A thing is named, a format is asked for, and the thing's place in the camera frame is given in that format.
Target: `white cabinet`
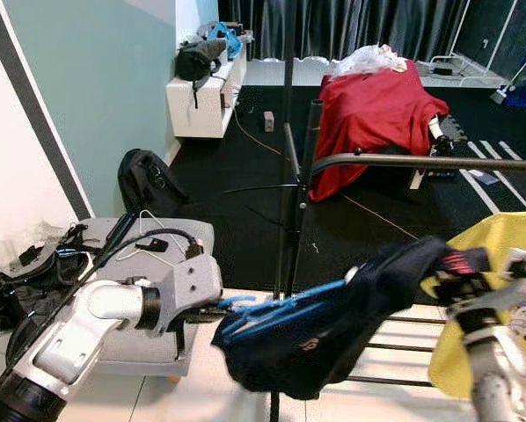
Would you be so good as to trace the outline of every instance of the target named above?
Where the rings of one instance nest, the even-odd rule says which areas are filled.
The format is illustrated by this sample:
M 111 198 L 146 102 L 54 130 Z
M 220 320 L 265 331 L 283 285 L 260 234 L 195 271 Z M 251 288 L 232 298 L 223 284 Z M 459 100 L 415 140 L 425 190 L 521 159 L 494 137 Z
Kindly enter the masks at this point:
M 246 69 L 244 45 L 235 60 L 223 65 L 197 91 L 198 108 L 194 106 L 193 83 L 173 78 L 165 86 L 165 92 L 175 136 L 223 138 Z

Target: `red cloth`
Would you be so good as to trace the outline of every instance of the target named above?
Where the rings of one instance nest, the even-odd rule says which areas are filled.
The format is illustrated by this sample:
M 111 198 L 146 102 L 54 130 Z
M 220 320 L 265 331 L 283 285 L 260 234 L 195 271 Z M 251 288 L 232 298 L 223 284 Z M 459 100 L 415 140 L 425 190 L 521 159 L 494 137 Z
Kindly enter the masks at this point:
M 385 69 L 375 75 L 324 76 L 319 94 L 324 113 L 315 159 L 355 152 L 376 153 L 396 144 L 413 155 L 426 156 L 431 149 L 428 122 L 436 114 L 449 113 L 447 104 L 427 94 L 415 64 L 407 71 Z M 366 165 L 325 169 L 315 179 L 310 198 L 321 201 L 353 183 Z

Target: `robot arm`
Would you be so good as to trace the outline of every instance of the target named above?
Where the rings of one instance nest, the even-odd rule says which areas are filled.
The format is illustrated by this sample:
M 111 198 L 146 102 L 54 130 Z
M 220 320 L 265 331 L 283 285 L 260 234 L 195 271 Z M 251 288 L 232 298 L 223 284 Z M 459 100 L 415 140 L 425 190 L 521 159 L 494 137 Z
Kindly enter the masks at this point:
M 489 293 L 480 280 L 460 280 L 448 314 L 464 332 L 479 421 L 526 422 L 526 357 L 497 314 L 526 302 L 526 251 L 512 250 L 502 276 L 510 284 Z
M 0 421 L 56 420 L 97 363 L 110 331 L 127 324 L 159 337 L 176 320 L 209 321 L 207 312 L 199 319 L 194 315 L 221 293 L 220 270 L 207 254 L 175 265 L 160 282 L 85 284 L 0 380 Z

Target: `navy blue cloth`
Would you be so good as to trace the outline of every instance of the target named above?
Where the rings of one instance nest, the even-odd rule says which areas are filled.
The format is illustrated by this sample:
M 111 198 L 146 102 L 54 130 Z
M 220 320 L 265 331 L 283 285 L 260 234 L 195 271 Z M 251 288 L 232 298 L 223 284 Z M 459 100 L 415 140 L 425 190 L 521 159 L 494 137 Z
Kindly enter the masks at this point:
M 440 239 L 422 238 L 377 257 L 326 297 L 296 305 L 298 311 L 312 307 L 311 312 L 277 318 L 278 324 L 264 329 L 247 327 L 241 336 L 225 328 L 242 315 L 225 317 L 212 344 L 224 352 L 230 376 L 246 389 L 317 398 L 326 384 L 347 379 L 379 325 L 413 305 L 421 280 L 451 252 Z

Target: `black carpet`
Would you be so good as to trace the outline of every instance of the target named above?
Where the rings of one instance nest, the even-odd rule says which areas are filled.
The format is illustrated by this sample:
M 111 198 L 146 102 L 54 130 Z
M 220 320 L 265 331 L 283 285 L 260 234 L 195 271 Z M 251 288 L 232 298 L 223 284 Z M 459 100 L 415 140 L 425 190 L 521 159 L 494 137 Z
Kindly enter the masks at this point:
M 489 98 L 489 90 L 428 91 L 448 102 L 470 141 L 483 139 L 494 146 L 506 141 L 526 159 L 526 110 L 496 105 Z M 309 103 L 318 93 L 319 87 L 293 88 L 291 122 L 299 149 Z M 245 86 L 237 107 L 242 127 L 275 149 L 281 149 L 283 143 L 281 95 L 282 87 Z M 275 116 L 275 131 L 271 134 L 263 132 L 262 115 L 266 110 Z M 456 153 L 475 156 L 466 142 L 458 143 Z M 500 153 L 508 158 L 503 150 Z M 227 189 L 281 183 L 281 158 L 244 135 L 232 118 L 222 140 L 185 140 L 172 169 L 191 196 L 211 198 L 186 206 L 182 215 L 214 225 L 214 255 L 224 286 L 272 289 L 279 230 L 274 221 L 279 219 L 280 190 L 215 195 Z M 490 215 L 462 176 L 424 178 L 419 190 L 410 191 L 410 173 L 408 169 L 369 168 L 342 193 L 417 237 L 433 234 L 448 240 Z M 505 175 L 526 199 L 526 175 Z M 485 189 L 500 210 L 524 210 L 502 183 Z M 386 244 L 412 240 L 370 211 L 340 195 L 310 204 L 295 290 L 336 280 Z M 416 302 L 432 301 L 419 293 Z

